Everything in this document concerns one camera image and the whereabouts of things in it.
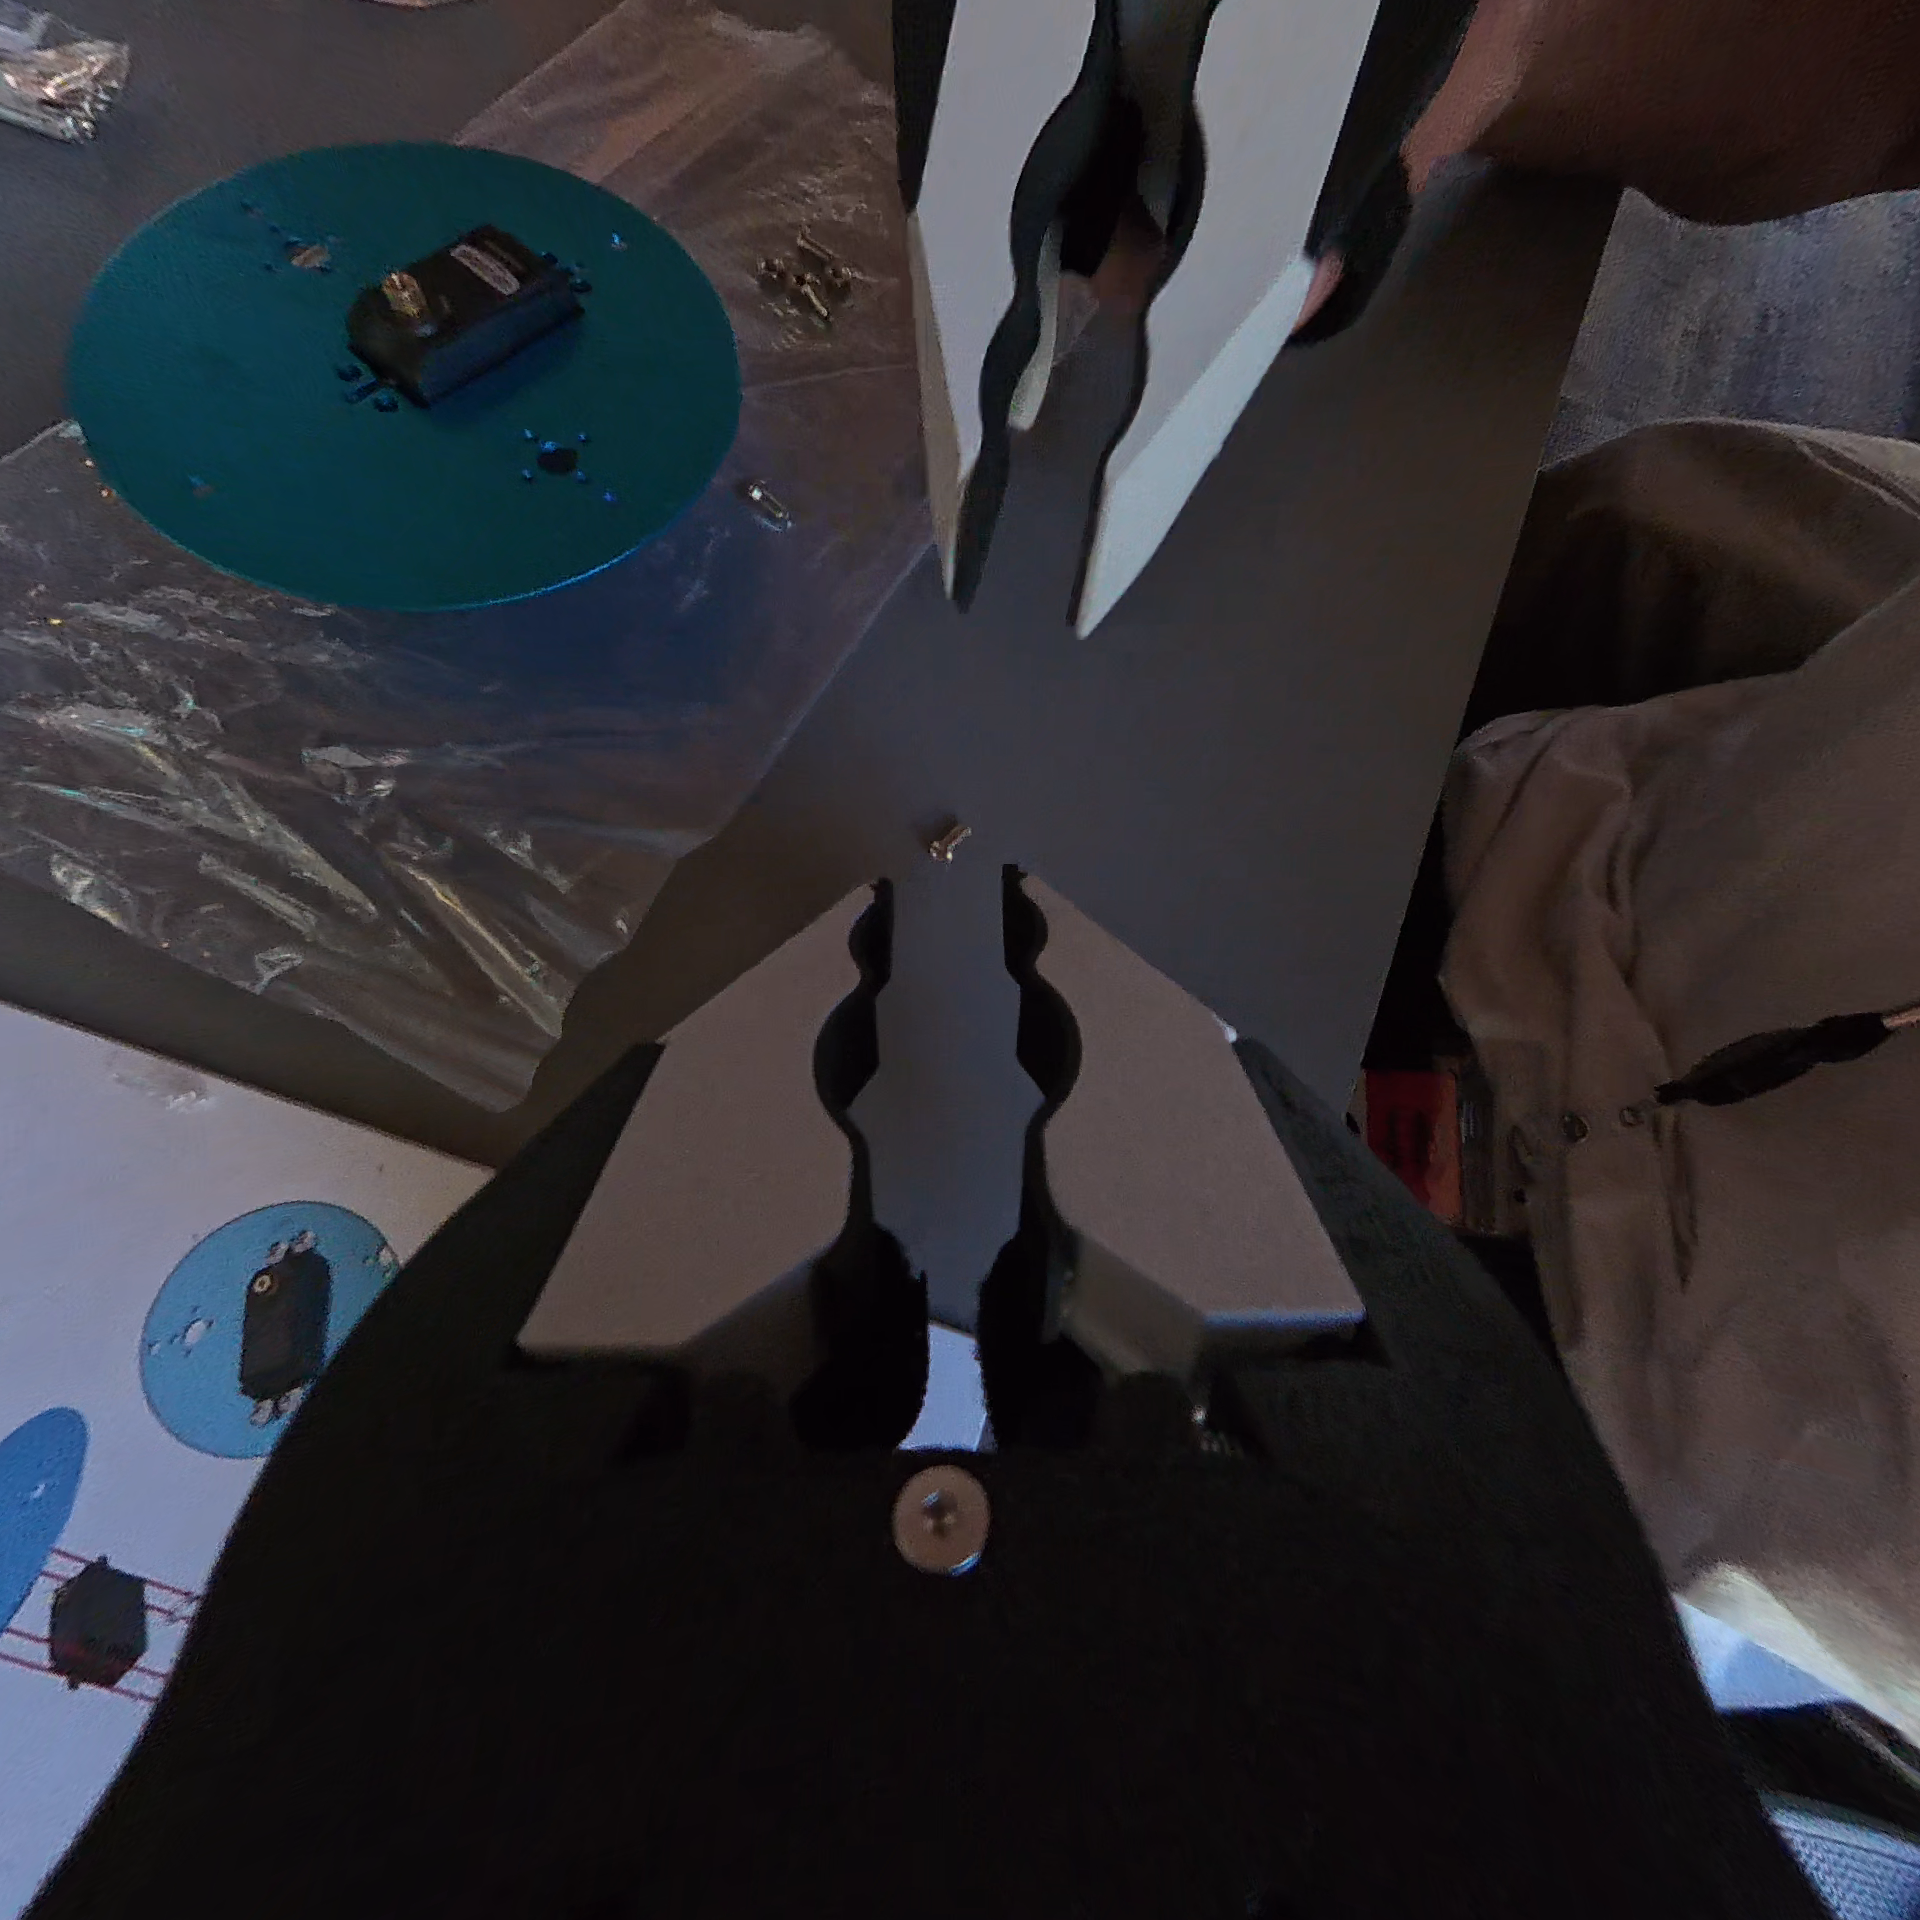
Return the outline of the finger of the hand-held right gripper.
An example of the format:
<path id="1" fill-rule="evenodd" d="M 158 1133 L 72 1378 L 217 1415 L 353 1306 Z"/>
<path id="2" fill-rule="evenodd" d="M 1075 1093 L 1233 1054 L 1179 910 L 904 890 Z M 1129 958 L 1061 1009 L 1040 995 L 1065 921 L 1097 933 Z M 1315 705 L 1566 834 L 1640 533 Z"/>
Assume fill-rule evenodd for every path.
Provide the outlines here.
<path id="1" fill-rule="evenodd" d="M 1097 470 L 1077 635 L 1156 556 L 1303 318 L 1309 233 L 1378 12 L 1226 2 L 1199 26 L 1136 394 Z"/>
<path id="2" fill-rule="evenodd" d="M 1040 416 L 1063 242 L 1121 98 L 1110 2 L 894 5 L 924 475 L 948 601 L 983 586 L 1014 435 Z"/>

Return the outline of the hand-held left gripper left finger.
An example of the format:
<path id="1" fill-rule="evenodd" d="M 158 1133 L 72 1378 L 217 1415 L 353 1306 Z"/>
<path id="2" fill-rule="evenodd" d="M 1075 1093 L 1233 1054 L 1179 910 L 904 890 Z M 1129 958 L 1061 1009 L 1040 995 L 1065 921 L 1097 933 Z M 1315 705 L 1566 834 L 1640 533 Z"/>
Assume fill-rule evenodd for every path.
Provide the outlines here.
<path id="1" fill-rule="evenodd" d="M 894 885 L 859 884 L 654 1044 L 525 1354 L 755 1379 L 813 1448 L 907 1440 L 927 1280 L 879 1220 L 853 1113 L 894 933 Z"/>

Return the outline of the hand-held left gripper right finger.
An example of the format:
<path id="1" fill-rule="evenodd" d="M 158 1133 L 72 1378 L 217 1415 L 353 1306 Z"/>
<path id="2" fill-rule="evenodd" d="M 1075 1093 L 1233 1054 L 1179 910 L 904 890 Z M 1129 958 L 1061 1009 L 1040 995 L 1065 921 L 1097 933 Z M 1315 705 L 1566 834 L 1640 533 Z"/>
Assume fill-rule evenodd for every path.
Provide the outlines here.
<path id="1" fill-rule="evenodd" d="M 1039 1103 L 976 1301 L 995 1442 L 1083 1443 L 1131 1379 L 1205 1426 L 1242 1366 L 1352 1354 L 1363 1294 L 1237 1032 L 1020 865 L 1001 926 Z"/>

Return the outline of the black servo motor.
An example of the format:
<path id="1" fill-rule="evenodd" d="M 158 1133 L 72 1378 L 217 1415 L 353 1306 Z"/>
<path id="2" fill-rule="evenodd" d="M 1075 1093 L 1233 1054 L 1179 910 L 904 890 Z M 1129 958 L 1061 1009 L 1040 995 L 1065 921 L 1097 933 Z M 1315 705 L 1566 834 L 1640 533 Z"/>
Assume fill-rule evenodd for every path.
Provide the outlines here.
<path id="1" fill-rule="evenodd" d="M 556 254 L 481 224 L 361 288 L 346 341 L 377 379 L 426 409 L 580 319 L 588 289 Z"/>

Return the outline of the blue round metal plate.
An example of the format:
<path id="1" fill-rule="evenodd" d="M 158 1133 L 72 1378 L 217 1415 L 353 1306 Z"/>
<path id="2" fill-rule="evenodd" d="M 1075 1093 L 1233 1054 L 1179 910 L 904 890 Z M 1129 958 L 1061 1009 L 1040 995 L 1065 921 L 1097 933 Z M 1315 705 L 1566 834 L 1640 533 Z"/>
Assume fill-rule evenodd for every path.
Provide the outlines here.
<path id="1" fill-rule="evenodd" d="M 588 279 L 585 314 L 433 406 L 346 341 L 357 294 L 499 225 Z M 253 586 L 354 611 L 537 599 L 634 556 L 738 435 L 740 346 L 692 254 L 609 188 L 450 141 L 253 164 L 109 258 L 66 351 L 109 491 Z"/>

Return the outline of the person's right hand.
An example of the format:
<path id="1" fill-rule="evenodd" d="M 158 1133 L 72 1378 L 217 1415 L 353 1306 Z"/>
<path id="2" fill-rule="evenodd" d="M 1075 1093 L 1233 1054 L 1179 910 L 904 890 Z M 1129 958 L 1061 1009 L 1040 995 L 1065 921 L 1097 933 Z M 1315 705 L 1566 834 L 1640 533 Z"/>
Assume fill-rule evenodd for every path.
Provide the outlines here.
<path id="1" fill-rule="evenodd" d="M 1404 139 L 1643 194 L 1706 225 L 1918 183 L 1915 2 L 1482 2 Z"/>

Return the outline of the red printed label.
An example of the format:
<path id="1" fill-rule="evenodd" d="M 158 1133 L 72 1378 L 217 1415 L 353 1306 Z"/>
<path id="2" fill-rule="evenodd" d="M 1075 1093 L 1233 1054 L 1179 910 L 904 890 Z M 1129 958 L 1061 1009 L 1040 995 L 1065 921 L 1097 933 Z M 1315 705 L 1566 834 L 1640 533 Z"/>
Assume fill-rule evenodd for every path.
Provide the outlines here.
<path id="1" fill-rule="evenodd" d="M 1506 1230 L 1505 1147 L 1496 1107 L 1476 1062 L 1363 1070 L 1361 1133 L 1377 1159 L 1438 1221 L 1472 1234 Z"/>

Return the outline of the clear plastic bag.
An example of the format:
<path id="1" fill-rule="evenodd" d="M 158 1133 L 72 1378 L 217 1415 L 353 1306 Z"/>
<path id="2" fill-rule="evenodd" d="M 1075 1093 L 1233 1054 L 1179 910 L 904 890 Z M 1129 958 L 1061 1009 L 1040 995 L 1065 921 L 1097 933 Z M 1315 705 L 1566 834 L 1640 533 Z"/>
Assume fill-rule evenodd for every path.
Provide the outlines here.
<path id="1" fill-rule="evenodd" d="M 665 536 L 503 611 L 242 586 L 147 531 L 80 430 L 4 427 L 4 927 L 49 1001 L 104 933 L 516 1106 L 591 972 L 751 799 L 933 529 L 881 3 L 620 3 L 460 139 L 680 238 L 744 350 L 735 450 Z M 756 264 L 859 276 L 817 325 Z M 743 502 L 769 482 L 787 531 Z"/>

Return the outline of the white instruction sheet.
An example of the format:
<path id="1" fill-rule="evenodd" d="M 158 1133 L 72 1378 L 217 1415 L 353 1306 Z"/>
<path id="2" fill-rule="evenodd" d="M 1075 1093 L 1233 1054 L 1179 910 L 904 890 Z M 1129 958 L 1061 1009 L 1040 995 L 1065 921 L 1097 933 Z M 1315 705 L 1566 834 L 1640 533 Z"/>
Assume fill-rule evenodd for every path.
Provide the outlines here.
<path id="1" fill-rule="evenodd" d="M 489 1169 L 4 1007 L 2 1901 L 20 1915 L 175 1673 L 290 1423 L 242 1384 L 256 1276 L 330 1359 Z"/>

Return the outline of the pile of small screw bags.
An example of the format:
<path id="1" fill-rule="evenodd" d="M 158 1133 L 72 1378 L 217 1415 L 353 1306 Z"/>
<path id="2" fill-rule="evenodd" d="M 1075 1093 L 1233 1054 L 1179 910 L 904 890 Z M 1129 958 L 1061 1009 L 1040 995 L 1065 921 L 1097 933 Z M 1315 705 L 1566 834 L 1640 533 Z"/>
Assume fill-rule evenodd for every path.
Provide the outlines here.
<path id="1" fill-rule="evenodd" d="M 127 41 L 88 34 L 35 3 L 2 3 L 2 124 L 93 141 L 132 73 Z"/>

